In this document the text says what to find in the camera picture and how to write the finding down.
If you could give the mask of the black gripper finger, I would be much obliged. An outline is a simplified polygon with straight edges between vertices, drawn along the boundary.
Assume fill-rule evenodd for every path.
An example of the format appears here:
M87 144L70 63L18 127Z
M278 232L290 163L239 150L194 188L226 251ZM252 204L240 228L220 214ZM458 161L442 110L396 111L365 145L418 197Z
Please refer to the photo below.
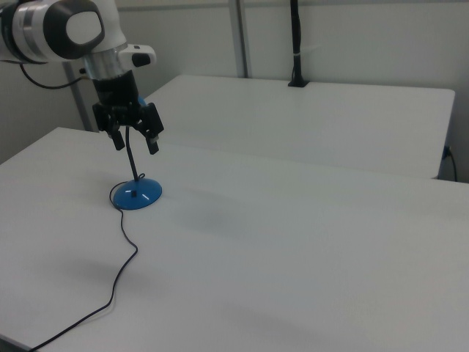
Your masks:
M159 134L164 131L163 123L154 103L138 107L138 119L135 129L146 139L151 155L159 151Z
M92 110L98 130L107 133L108 137L113 141L116 150L123 149L125 143L119 131L120 124L112 108L104 106L101 103L96 103L92 106Z

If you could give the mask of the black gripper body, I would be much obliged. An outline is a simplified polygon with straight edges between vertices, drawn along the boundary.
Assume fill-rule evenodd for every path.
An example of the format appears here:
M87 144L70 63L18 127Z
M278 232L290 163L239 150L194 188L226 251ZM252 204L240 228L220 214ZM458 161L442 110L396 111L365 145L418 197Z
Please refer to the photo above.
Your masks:
M99 129L139 126L141 104L132 71L113 78L93 79L92 83L98 96L92 110Z

